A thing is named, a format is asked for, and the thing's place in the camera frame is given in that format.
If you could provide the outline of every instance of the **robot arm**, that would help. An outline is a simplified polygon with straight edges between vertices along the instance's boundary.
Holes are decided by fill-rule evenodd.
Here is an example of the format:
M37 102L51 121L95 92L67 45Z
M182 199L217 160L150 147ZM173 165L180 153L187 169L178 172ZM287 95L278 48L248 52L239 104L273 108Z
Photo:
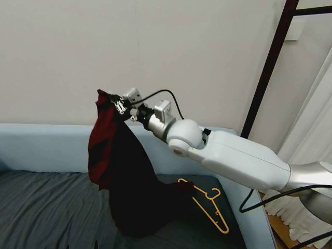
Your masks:
M149 108L133 88L123 95L123 105L132 121L141 122L176 155L195 160L209 171L249 188L285 192L314 184L332 185L331 164L288 165L264 145L225 131L201 128L189 119L176 121L167 100ZM309 211L332 224L332 189L316 188L296 195Z

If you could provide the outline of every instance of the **yellow hanger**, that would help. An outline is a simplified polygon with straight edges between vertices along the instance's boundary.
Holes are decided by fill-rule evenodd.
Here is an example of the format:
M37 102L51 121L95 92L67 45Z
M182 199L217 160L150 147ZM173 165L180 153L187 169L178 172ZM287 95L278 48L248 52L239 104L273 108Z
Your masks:
M181 181L183 181L183 182L188 182L187 180L185 180L185 179L183 179L183 178L180 178L180 179L178 179L177 181L178 181L178 182L181 182ZM209 199L210 201L212 201L214 207L216 208L216 213L215 213L215 214L218 215L218 216L222 219L222 221L223 221L223 223L224 223L224 226L226 227L226 230L222 230L222 229L220 228L220 226L218 225L218 221L215 221L215 220L211 217L211 215L205 210L205 208L202 207L202 205L196 200L195 197L192 198L192 199L194 200L194 202L195 202L195 203L201 208L201 210L203 210L203 212L208 216L208 218L210 219L210 221L212 221L212 223L218 228L218 230L219 230L220 232L222 232L222 233L224 233L224 234L227 234L227 233L229 232L229 228L228 228L228 226L227 226L227 224L226 224L226 222L225 222L225 220L224 220L222 214L220 213L219 208L217 207L216 203L214 202L214 199L216 199L218 196L220 196L220 194L221 194L221 193L220 193L220 190L217 189L217 188L212 188L212 190L216 190L218 193L217 193L214 197L209 197L209 196L208 196L208 193L205 192L205 191L203 191L203 190L200 189L199 187L197 187L197 186L194 185L194 188L197 189L198 191L201 191L203 194L205 194L205 197L206 197L207 199Z

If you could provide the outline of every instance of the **dark red garment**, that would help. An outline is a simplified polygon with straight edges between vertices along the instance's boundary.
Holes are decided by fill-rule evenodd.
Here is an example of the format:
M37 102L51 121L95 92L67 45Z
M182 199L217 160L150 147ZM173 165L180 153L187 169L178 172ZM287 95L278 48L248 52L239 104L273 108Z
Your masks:
M186 215L193 183L164 184L136 136L109 100L98 90L98 119L89 140L89 177L109 190L109 207L123 234L145 236Z

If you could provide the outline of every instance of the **mattress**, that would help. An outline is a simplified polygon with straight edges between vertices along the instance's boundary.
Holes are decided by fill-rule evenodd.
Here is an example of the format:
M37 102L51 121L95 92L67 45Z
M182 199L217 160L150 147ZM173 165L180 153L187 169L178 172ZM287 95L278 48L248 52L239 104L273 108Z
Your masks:
M190 216L168 223L155 234L124 236L110 216L108 191L98 191L87 173L8 171L0 172L0 248L245 248L219 181L202 175L158 175L165 183L179 178L193 181L211 195L212 188L221 191L215 203L228 234L218 231L193 201ZM195 198L223 228L212 202L199 191Z

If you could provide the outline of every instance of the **metal pole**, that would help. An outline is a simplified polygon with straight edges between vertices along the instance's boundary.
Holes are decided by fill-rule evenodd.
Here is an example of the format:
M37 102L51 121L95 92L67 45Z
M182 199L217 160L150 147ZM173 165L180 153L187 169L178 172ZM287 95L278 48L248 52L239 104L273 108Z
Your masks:
M309 9L297 9L294 11L294 16L307 16L317 14L328 14L332 13L332 6L323 6Z
M259 106L261 104L261 101L263 99L265 90L268 86L269 80L271 78L274 66L276 64L276 61L278 59L279 53L281 51L282 45L285 41L285 37L287 34L287 31L289 29L289 26L291 24L293 13L296 10L296 6L298 4L299 0L286 0L284 9L282 11L278 27L276 29L276 32L274 34L274 38L270 47L270 51L268 53L268 56L265 61L265 65L263 67L263 71L261 73L260 79L258 81L258 85L256 88L255 95L253 97L253 100L250 105L250 109L247 115L247 118L245 120L241 137L244 137L245 139L248 138L251 128L254 124Z

